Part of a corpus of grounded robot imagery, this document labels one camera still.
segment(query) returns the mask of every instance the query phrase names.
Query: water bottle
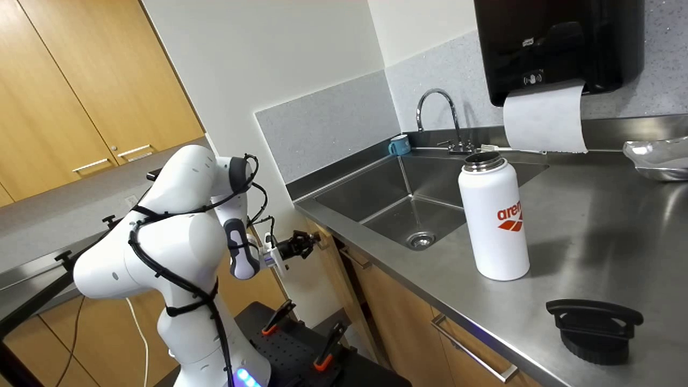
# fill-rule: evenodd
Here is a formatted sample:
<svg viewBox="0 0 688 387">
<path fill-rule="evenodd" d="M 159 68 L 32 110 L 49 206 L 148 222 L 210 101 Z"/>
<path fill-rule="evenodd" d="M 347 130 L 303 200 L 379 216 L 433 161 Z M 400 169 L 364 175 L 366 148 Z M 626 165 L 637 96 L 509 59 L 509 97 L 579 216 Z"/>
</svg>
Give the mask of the water bottle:
<svg viewBox="0 0 688 387">
<path fill-rule="evenodd" d="M 468 158 L 458 189 L 475 267 L 490 279 L 517 279 L 530 269 L 517 171 L 499 153 Z"/>
</svg>

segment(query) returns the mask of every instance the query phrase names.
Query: paper towel dispenser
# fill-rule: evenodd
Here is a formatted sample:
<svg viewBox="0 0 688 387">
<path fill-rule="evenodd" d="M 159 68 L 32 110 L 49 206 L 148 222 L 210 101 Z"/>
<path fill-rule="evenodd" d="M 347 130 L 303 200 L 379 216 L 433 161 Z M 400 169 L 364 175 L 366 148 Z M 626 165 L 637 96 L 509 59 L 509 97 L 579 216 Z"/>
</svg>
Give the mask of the paper towel dispenser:
<svg viewBox="0 0 688 387">
<path fill-rule="evenodd" d="M 475 0 L 475 15 L 495 105 L 574 77 L 609 93 L 643 63 L 643 0 Z"/>
</svg>

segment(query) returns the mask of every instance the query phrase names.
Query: drawer handle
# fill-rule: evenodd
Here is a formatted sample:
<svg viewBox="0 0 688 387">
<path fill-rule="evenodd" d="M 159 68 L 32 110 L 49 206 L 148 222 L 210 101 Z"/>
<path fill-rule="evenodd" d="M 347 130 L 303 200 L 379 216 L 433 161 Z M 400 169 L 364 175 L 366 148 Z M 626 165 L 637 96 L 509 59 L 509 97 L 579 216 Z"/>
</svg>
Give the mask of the drawer handle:
<svg viewBox="0 0 688 387">
<path fill-rule="evenodd" d="M 468 349 L 463 343 L 458 343 L 446 328 L 448 319 L 444 315 L 438 315 L 436 319 L 433 319 L 433 328 L 452 343 L 455 349 L 463 351 L 464 355 L 470 355 L 475 364 L 480 364 L 484 370 L 489 370 L 498 380 L 508 384 L 519 368 L 512 364 L 505 372 L 498 372 L 490 364 L 487 364 L 484 359 L 480 359 L 471 349 Z"/>
<path fill-rule="evenodd" d="M 145 147 L 137 147 L 137 148 L 129 148 L 126 153 L 118 153 L 116 158 L 126 159 L 126 161 L 135 161 L 135 159 L 142 159 L 146 156 L 153 156 L 153 147 L 151 145 L 145 145 Z"/>
<path fill-rule="evenodd" d="M 350 262 L 360 265 L 362 269 L 369 269 L 369 267 L 373 265 L 370 260 L 362 262 L 362 260 L 354 259 L 347 247 L 343 247 L 341 255 L 343 255 L 344 259 L 349 259 Z"/>
<path fill-rule="evenodd" d="M 79 165 L 79 169 L 73 169 L 73 172 L 79 175 L 79 177 L 88 177 L 88 175 L 101 171 L 103 165 L 112 169 L 111 158 L 97 159 L 97 161 L 92 161 L 92 164 L 84 164 L 84 165 Z"/>
</svg>

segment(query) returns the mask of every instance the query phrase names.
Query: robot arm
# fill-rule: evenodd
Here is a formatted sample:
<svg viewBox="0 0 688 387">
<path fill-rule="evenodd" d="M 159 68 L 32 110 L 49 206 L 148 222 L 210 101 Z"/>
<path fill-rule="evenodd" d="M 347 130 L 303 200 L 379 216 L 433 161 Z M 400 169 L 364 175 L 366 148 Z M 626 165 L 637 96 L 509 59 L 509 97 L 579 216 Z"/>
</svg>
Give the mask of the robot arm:
<svg viewBox="0 0 688 387">
<path fill-rule="evenodd" d="M 185 147 L 75 262 L 75 286 L 86 297 L 121 299 L 145 291 L 164 297 L 158 332 L 180 364 L 176 385 L 269 384 L 269 362 L 226 315 L 215 283 L 226 249 L 232 276 L 246 279 L 261 269 L 246 232 L 251 177 L 246 159 L 215 159 L 204 147 Z"/>
</svg>

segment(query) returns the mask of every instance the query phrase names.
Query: sink basin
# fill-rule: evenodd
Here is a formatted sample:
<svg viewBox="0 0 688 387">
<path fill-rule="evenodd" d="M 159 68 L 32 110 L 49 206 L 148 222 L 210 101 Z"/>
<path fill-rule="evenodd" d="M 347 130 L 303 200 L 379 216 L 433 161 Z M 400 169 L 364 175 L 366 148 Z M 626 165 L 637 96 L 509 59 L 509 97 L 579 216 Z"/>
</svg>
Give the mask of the sink basin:
<svg viewBox="0 0 688 387">
<path fill-rule="evenodd" d="M 435 153 L 388 158 L 314 200 L 408 249 L 426 249 L 468 222 L 458 192 L 463 161 L 460 156 Z M 521 184 L 541 171 L 517 165 Z"/>
</svg>

